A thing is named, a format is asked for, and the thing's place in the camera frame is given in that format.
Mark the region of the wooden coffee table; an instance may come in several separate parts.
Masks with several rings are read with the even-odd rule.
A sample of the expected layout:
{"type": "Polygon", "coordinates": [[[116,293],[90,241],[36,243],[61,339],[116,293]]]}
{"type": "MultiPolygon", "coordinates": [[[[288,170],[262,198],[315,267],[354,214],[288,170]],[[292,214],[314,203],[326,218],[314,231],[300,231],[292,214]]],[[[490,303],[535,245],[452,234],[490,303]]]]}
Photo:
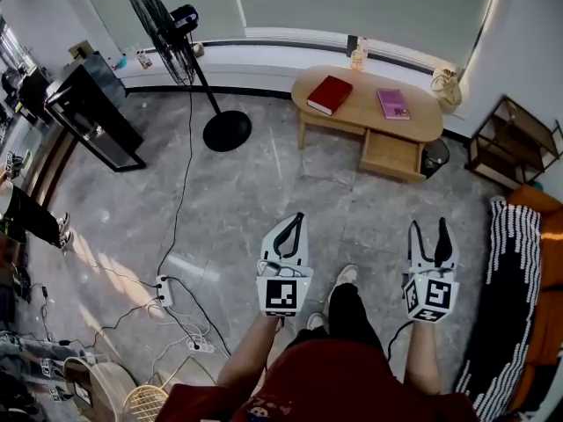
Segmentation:
{"type": "Polygon", "coordinates": [[[437,100],[419,87],[369,73],[321,65],[302,72],[291,89],[291,98],[299,110],[298,148],[302,149],[308,127],[327,127],[359,135],[364,142],[367,130],[424,146],[439,139],[443,131],[442,112],[437,100]],[[328,116],[307,105],[313,90],[327,77],[336,76],[354,86],[351,94],[328,116]],[[387,120],[377,97],[377,89],[400,90],[408,107],[410,120],[387,120]]]}

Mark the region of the black mesh waste bin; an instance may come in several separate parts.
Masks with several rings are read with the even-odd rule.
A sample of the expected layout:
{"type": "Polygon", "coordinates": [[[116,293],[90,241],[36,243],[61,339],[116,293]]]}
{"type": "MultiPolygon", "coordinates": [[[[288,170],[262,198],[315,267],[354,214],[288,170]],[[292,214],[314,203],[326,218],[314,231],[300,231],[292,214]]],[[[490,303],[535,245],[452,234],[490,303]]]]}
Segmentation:
{"type": "Polygon", "coordinates": [[[450,160],[450,150],[439,138],[427,143],[421,155],[420,173],[426,178],[432,177],[450,160]]]}

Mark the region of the yellow drink bottle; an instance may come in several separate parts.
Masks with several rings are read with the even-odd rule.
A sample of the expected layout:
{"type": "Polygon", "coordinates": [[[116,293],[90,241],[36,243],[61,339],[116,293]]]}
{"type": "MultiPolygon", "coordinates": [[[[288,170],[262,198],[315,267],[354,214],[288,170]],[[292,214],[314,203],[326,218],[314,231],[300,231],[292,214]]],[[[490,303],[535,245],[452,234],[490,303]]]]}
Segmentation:
{"type": "Polygon", "coordinates": [[[368,59],[369,42],[365,37],[357,39],[355,50],[351,53],[350,68],[357,71],[363,71],[365,62],[368,59]]]}

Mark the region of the orange sofa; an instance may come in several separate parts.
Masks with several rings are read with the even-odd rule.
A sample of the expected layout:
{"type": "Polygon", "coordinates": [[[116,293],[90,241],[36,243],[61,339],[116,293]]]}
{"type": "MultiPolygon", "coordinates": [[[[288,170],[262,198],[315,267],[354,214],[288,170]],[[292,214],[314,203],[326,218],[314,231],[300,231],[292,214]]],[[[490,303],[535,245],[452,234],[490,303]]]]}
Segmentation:
{"type": "Polygon", "coordinates": [[[523,372],[508,410],[534,411],[544,400],[563,347],[563,203],[532,186],[507,201],[540,213],[541,281],[523,372]]]}

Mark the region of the person's right forearm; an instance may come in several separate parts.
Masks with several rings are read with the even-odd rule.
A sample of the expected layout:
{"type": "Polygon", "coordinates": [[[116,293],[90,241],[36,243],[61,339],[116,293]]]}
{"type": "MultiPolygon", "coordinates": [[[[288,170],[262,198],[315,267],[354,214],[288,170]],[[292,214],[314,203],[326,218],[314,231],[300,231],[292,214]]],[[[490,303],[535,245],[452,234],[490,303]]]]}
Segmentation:
{"type": "Polygon", "coordinates": [[[415,321],[406,358],[404,384],[426,395],[439,395],[441,376],[436,354],[435,327],[415,321]]]}

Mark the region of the black cabinet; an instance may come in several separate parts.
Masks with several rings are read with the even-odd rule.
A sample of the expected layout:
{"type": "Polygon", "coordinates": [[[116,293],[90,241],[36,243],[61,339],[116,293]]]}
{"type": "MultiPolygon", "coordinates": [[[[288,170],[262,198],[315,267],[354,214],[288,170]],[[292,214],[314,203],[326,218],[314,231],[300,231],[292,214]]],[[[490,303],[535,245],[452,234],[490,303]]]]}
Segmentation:
{"type": "Polygon", "coordinates": [[[120,112],[126,97],[121,80],[96,52],[62,69],[47,88],[44,107],[112,171],[133,171],[146,163],[136,154],[142,137],[120,112]]]}

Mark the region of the person's red shirt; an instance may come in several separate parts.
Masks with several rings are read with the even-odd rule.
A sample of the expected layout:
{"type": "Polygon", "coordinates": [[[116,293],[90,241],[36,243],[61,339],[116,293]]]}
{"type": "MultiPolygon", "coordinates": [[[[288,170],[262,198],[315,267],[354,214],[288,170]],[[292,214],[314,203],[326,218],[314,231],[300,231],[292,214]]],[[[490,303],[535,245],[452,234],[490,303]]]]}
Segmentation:
{"type": "Polygon", "coordinates": [[[251,397],[176,384],[156,422],[479,422],[463,394],[429,396],[401,383],[374,346],[315,339],[292,346],[251,397]]]}

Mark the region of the cardboard box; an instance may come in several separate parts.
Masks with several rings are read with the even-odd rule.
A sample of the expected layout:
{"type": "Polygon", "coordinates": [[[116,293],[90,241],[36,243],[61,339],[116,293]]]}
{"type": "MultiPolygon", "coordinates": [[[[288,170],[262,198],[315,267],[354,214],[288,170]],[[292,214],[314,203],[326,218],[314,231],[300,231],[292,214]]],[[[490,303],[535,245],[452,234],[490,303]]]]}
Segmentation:
{"type": "Polygon", "coordinates": [[[68,49],[74,60],[84,59],[95,53],[88,40],[83,40],[68,49]]]}

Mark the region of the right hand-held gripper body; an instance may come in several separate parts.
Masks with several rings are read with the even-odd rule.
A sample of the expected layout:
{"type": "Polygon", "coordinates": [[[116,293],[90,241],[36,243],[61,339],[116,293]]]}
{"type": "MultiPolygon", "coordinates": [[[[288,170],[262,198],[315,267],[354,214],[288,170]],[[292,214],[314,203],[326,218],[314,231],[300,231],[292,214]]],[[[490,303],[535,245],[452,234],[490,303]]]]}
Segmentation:
{"type": "Polygon", "coordinates": [[[458,289],[453,271],[409,273],[403,287],[407,318],[429,324],[443,321],[455,307],[458,289]]]}

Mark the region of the person's black trousers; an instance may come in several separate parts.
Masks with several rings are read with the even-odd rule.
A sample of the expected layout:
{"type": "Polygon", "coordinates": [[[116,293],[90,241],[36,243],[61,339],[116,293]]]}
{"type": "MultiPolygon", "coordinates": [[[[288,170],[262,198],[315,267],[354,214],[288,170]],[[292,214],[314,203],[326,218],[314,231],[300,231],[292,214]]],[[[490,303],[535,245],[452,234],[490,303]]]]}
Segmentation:
{"type": "Polygon", "coordinates": [[[287,349],[311,340],[339,340],[371,346],[380,353],[381,342],[370,324],[356,285],[345,283],[333,290],[328,309],[328,329],[323,325],[300,330],[287,349]]]}

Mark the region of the person's left forearm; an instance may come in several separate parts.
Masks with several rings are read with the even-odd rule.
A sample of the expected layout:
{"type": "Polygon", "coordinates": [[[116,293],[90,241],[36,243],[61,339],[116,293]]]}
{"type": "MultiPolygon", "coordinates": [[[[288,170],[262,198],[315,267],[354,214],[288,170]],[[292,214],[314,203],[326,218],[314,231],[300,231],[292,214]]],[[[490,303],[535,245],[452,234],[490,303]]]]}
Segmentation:
{"type": "Polygon", "coordinates": [[[279,317],[259,313],[234,353],[225,362],[216,384],[219,387],[252,393],[267,365],[279,317]]]}

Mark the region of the black white striped blanket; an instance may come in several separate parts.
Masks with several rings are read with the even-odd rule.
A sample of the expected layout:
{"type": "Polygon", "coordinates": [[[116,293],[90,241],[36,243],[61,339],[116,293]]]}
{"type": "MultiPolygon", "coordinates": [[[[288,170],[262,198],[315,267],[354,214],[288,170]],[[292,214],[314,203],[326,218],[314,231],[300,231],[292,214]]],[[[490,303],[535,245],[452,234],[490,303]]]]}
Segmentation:
{"type": "Polygon", "coordinates": [[[541,214],[490,200],[490,253],[479,306],[454,391],[480,422],[507,411],[529,350],[541,282],[541,214]]]}

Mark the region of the wooden drawer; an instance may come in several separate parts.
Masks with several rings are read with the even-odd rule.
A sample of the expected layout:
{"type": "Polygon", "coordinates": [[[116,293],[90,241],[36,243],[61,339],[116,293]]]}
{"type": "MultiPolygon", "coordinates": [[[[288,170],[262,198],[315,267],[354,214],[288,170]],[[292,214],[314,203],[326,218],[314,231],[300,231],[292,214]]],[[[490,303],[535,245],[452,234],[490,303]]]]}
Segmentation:
{"type": "Polygon", "coordinates": [[[367,130],[360,168],[399,181],[420,183],[427,179],[420,171],[423,148],[424,143],[367,130]]]}

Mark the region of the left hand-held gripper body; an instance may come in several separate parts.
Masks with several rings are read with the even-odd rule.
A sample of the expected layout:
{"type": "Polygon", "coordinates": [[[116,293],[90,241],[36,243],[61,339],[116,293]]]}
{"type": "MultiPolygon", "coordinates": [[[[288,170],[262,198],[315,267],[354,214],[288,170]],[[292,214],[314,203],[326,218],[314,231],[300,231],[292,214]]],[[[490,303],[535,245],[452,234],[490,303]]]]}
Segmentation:
{"type": "Polygon", "coordinates": [[[260,311],[267,317],[294,317],[303,307],[313,274],[307,266],[259,260],[256,285],[260,311]]]}

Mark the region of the black standing fan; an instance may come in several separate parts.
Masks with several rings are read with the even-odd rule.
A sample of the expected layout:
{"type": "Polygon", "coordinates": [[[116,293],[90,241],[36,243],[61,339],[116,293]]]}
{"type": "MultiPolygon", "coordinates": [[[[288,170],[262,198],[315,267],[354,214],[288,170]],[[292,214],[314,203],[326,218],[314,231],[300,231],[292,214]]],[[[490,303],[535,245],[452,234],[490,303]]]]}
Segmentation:
{"type": "Polygon", "coordinates": [[[191,86],[195,78],[200,80],[215,111],[203,129],[206,146],[215,152],[228,152],[245,143],[252,132],[249,117],[241,111],[220,109],[196,59],[192,42],[192,31],[199,21],[196,9],[185,4],[168,11],[161,0],[129,2],[172,79],[183,86],[191,86]]]}

